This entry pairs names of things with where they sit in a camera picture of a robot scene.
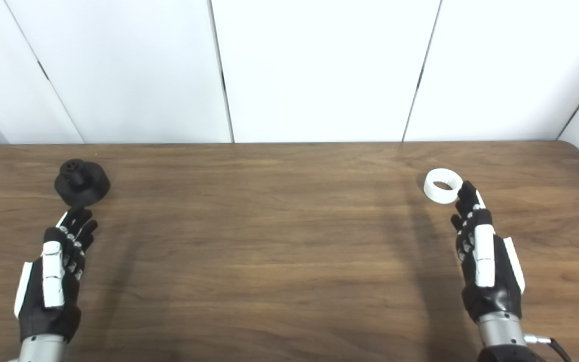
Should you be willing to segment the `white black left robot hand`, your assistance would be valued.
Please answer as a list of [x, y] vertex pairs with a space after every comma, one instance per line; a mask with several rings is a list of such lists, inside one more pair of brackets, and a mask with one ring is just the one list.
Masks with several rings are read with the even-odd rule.
[[44, 232], [41, 254], [25, 262], [14, 304], [21, 342], [34, 335], [60, 335], [69, 343], [79, 328], [80, 281], [98, 222], [91, 210], [70, 208]]

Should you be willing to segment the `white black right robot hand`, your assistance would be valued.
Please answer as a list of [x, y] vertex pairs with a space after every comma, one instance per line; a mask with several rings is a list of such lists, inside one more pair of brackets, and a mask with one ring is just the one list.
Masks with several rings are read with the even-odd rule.
[[451, 222], [465, 283], [461, 295], [470, 318], [477, 322], [494, 312], [522, 318], [526, 282], [512, 238], [496, 233], [491, 211], [473, 183], [462, 183], [455, 208]]

